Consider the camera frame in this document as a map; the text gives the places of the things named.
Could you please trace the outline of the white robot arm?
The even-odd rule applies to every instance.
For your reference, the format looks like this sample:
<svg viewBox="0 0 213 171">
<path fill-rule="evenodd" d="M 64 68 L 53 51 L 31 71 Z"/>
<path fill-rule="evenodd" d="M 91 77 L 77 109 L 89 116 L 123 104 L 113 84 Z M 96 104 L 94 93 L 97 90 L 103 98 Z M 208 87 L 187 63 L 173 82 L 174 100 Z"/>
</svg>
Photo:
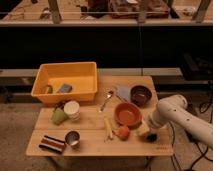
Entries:
<svg viewBox="0 0 213 171">
<path fill-rule="evenodd" d="M 136 134 L 142 137 L 155 133 L 157 129 L 172 121 L 213 149 L 213 125 L 189 113 L 187 107 L 188 102 L 181 94 L 160 99 L 154 110 L 142 120 Z"/>
</svg>

